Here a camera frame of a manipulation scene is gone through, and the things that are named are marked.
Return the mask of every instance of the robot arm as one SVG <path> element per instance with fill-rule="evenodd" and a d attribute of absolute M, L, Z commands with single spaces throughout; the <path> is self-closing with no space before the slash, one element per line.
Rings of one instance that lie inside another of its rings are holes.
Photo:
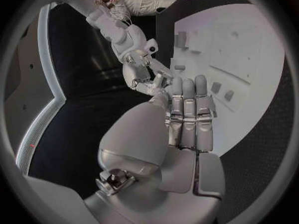
<path fill-rule="evenodd" d="M 86 21 L 111 41 L 112 50 L 123 64 L 123 75 L 128 87 L 147 95 L 154 96 L 162 88 L 162 82 L 170 84 L 170 69 L 152 58 L 158 51 L 154 39 L 147 41 L 143 31 L 136 25 L 127 26 L 111 17 L 107 7 L 96 4 L 93 0 L 62 0 L 86 17 Z M 148 68 L 156 74 L 150 80 Z"/>

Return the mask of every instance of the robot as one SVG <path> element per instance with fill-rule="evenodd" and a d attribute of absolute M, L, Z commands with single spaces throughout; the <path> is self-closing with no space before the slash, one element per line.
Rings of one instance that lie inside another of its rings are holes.
<path fill-rule="evenodd" d="M 86 205 L 103 223 L 211 223 L 225 193 L 213 150 L 216 107 L 207 80 L 173 77 L 135 25 L 111 17 L 93 0 L 57 0 L 76 9 L 111 42 L 129 88 L 152 96 L 127 111 L 104 135 L 99 191 Z M 150 79 L 149 69 L 155 78 Z"/>

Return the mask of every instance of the humanoid robot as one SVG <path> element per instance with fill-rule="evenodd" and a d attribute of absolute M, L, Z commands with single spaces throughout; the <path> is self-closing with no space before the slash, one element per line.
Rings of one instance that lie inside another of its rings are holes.
<path fill-rule="evenodd" d="M 206 78 L 173 77 L 170 69 L 152 58 L 158 51 L 154 39 L 147 40 L 139 27 L 112 18 L 109 9 L 94 0 L 57 1 L 84 15 L 111 42 L 128 87 L 152 96 L 127 111 L 100 142 L 98 161 L 103 171 L 96 180 L 97 200 L 91 201 L 93 206 L 98 203 L 94 210 L 98 220 L 212 222 L 225 181 L 219 157 L 210 153 L 216 107 L 207 94 Z"/>

